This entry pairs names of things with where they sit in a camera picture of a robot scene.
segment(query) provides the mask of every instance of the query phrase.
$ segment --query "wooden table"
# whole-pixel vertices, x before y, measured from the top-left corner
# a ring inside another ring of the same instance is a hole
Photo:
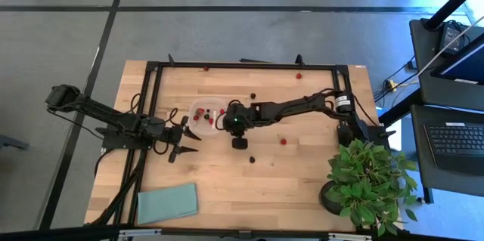
[[[127,61],[119,85],[115,108],[129,109],[132,96],[141,90],[146,61]],[[296,74],[302,73],[302,79]],[[353,93],[377,122],[373,94],[364,66],[349,66]],[[150,81],[148,93],[153,88]],[[251,101],[282,102],[333,87],[331,73],[322,70],[241,70],[163,68],[155,116],[168,118],[178,107],[176,122],[188,114],[191,102],[200,97],[220,97],[249,105]],[[256,93],[255,100],[250,93]],[[150,95],[144,111],[147,112]],[[358,108],[358,115],[368,122]],[[328,181],[328,160],[338,152],[337,120],[323,113],[307,113],[282,119],[280,123],[246,132],[247,150],[231,148],[231,136],[219,132],[184,137],[181,144],[198,149],[183,153],[174,164],[168,154],[147,155],[141,191],[197,184],[199,214],[163,221],[159,227],[251,230],[353,231],[348,218],[332,215],[318,203],[318,193]],[[287,139],[287,145],[279,143]],[[157,144],[163,150],[164,143]],[[251,164],[253,156],[256,162]],[[126,150],[114,150],[99,165],[85,222],[96,219],[119,190]],[[131,195],[127,196],[122,222],[127,221]]]

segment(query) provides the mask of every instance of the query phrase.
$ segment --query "green plant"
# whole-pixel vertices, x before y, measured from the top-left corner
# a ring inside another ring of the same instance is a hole
[[[385,230],[396,235],[394,223],[399,216],[399,199],[406,205],[415,204],[417,199],[410,194],[417,183],[405,170],[417,170],[415,162],[408,161],[403,152],[391,156],[385,147],[363,144],[357,139],[348,147],[340,145],[340,154],[329,163],[331,174],[327,177],[336,185],[326,197],[343,207],[340,216],[349,216],[355,226],[376,224],[378,236]],[[400,178],[405,185],[400,185]],[[412,210],[405,212],[417,221]]]

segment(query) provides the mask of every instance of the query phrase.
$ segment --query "light green towel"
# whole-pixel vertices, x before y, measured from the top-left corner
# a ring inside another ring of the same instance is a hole
[[[198,214],[197,185],[138,193],[138,224]]]

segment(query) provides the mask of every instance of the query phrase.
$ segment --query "plastic container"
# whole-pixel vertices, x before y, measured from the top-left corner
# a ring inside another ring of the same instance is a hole
[[[218,98],[218,97],[202,97],[195,100],[191,105],[188,111],[189,113],[189,120],[188,124],[190,126],[190,130],[195,133],[196,135],[215,135],[219,133],[219,130],[216,129],[216,119],[220,115],[220,110],[226,110],[227,104],[225,100]],[[219,118],[218,127],[222,127],[222,120],[223,116]]]

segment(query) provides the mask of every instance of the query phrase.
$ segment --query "black plant pot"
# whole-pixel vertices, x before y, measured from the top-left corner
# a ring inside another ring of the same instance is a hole
[[[336,183],[334,181],[328,181],[319,192],[319,203],[325,207],[331,214],[340,215],[343,207],[338,202],[330,201],[326,197],[326,192],[329,191]]]

